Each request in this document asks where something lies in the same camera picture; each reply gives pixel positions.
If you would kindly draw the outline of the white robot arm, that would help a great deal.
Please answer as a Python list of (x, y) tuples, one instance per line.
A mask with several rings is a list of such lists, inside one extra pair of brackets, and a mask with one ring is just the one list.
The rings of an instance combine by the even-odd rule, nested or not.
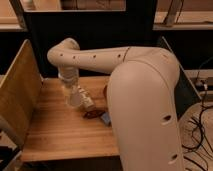
[(179, 62), (158, 47), (82, 50), (67, 38), (47, 53), (59, 78), (70, 69), (107, 73), (107, 106), (124, 171), (184, 171), (175, 106)]

